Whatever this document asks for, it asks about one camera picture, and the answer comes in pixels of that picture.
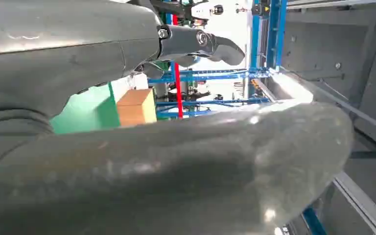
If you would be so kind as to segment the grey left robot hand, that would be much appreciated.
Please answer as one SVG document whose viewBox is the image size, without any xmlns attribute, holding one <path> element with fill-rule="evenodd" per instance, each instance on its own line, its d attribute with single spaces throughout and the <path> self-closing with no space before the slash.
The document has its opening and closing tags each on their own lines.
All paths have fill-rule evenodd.
<svg viewBox="0 0 376 235">
<path fill-rule="evenodd" d="M 327 103 L 53 132 L 73 95 L 190 55 L 244 58 L 147 0 L 0 0 L 0 235 L 264 235 L 318 198 L 353 146 Z"/>
</svg>

